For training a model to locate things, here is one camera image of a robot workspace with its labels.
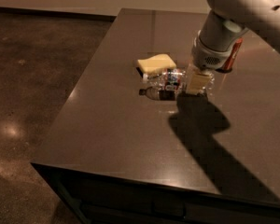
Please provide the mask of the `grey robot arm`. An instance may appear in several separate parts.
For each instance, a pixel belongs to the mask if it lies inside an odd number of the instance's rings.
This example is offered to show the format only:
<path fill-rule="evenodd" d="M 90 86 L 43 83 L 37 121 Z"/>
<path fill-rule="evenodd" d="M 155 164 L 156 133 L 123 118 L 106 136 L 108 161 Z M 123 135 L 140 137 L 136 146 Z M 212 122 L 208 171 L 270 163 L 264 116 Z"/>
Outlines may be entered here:
<path fill-rule="evenodd" d="M 211 72 L 231 56 L 236 41 L 247 31 L 260 36 L 280 54 L 280 0 L 207 0 L 209 14 L 193 41 L 186 93 L 204 92 Z"/>

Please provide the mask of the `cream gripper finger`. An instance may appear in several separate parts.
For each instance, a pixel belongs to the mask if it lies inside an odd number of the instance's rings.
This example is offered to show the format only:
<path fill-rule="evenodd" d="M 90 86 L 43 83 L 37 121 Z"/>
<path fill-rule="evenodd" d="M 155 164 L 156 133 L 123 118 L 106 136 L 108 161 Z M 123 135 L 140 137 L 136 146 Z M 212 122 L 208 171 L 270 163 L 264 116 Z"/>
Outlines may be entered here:
<path fill-rule="evenodd" d="M 211 73 L 207 70 L 200 70 L 195 65 L 190 64 L 186 72 L 186 93 L 199 95 L 211 80 Z"/>

